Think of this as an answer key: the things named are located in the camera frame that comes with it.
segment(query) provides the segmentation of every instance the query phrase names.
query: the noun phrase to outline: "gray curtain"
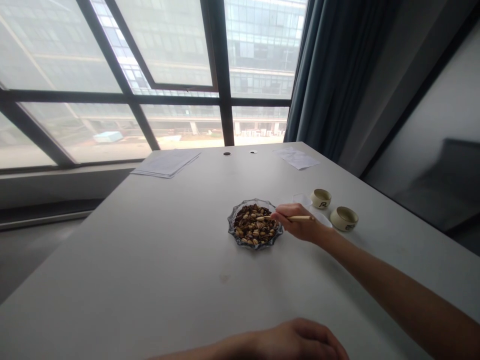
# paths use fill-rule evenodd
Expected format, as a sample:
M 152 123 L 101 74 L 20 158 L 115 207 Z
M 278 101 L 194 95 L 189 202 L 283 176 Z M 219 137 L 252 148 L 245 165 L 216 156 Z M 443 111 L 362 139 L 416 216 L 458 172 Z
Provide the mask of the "gray curtain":
M 310 0 L 285 142 L 337 162 L 401 0 Z

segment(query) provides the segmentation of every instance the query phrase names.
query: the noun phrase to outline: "hand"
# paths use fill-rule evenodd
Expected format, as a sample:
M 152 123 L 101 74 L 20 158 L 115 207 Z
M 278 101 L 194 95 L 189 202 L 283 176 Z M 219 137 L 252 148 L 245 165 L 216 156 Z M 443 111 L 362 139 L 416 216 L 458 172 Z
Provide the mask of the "hand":
M 303 318 L 253 332 L 256 359 L 348 359 L 347 352 L 325 326 Z
M 326 227 L 319 221 L 296 222 L 289 221 L 287 217 L 296 215 L 313 216 L 307 209 L 299 203 L 282 204 L 276 207 L 276 211 L 271 217 L 278 220 L 285 230 L 294 237 L 319 245 L 319 241 L 327 234 L 335 232 L 332 228 Z

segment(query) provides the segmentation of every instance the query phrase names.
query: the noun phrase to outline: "white paper sheet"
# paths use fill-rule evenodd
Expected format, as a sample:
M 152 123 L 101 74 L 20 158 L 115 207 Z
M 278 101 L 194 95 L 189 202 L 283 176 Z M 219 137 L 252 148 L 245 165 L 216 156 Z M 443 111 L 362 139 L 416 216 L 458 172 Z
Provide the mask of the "white paper sheet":
M 275 150 L 275 154 L 292 165 L 297 170 L 303 170 L 315 165 L 320 164 L 320 161 L 315 160 L 313 157 L 308 156 L 302 151 L 299 151 L 293 147 L 287 147 L 281 150 Z
M 186 165 L 198 158 L 200 153 L 198 149 L 154 151 L 131 173 L 171 179 Z

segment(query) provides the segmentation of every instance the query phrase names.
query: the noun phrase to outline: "nut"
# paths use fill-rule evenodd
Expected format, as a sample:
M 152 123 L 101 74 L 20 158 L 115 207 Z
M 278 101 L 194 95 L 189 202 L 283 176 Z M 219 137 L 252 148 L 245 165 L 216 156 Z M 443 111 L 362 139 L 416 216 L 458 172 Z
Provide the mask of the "nut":
M 266 244 L 275 235 L 278 223 L 265 219 L 272 212 L 266 207 L 244 205 L 237 213 L 233 223 L 235 236 L 243 243 L 250 245 Z

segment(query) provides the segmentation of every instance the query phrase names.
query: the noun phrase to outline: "glass pane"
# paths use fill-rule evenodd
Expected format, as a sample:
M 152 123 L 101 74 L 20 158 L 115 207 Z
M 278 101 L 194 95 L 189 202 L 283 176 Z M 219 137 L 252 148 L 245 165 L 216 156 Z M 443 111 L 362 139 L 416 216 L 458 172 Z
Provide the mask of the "glass pane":
M 0 169 L 55 165 L 0 112 Z
M 292 97 L 307 2 L 225 0 L 232 97 Z
M 116 3 L 156 83 L 212 85 L 200 0 Z
M 114 20 L 105 0 L 90 0 L 93 8 L 102 23 L 103 30 L 115 52 L 116 59 L 120 64 L 131 90 L 136 95 L 159 95 L 159 96 L 185 96 L 194 98 L 218 98 L 218 92 L 207 91 L 180 91 L 180 90 L 156 90 L 152 89 L 147 82 L 139 64 L 128 46 L 119 26 Z
M 273 144 L 284 141 L 288 107 L 232 106 L 235 145 Z
M 218 106 L 141 107 L 162 150 L 224 146 Z
M 128 105 L 22 105 L 80 163 L 141 159 L 151 152 Z
M 120 92 L 75 0 L 2 0 L 0 48 L 4 88 Z

